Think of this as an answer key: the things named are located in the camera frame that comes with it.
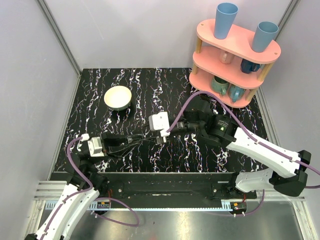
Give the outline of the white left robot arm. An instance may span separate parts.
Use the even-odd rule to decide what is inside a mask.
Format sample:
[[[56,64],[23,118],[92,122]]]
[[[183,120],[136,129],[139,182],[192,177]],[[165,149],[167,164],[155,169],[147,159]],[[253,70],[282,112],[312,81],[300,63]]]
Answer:
[[[140,225],[140,219],[136,212],[121,200],[112,198],[111,194],[108,193],[107,177],[90,169],[81,170],[75,164],[71,155],[72,145],[77,141],[84,142],[89,139],[89,134],[84,133],[67,145],[67,158],[76,175],[71,176],[70,181],[66,183],[56,205],[43,225],[35,233],[27,234],[26,240],[69,240],[76,225],[94,201],[108,200],[119,203],[133,214],[136,223],[121,222],[94,212],[95,218],[127,227],[138,227]]]

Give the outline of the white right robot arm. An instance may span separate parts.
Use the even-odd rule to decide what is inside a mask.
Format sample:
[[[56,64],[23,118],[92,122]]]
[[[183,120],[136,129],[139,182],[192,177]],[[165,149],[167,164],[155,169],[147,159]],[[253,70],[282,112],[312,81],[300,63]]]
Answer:
[[[212,113],[209,103],[200,97],[189,98],[173,121],[166,111],[161,111],[150,115],[148,122],[150,130],[158,133],[159,143],[182,132],[195,133],[197,140],[208,146],[227,148],[267,166],[265,170],[234,173],[226,185],[232,198],[271,188],[298,197],[307,188],[310,152],[281,148],[247,130],[236,117]]]

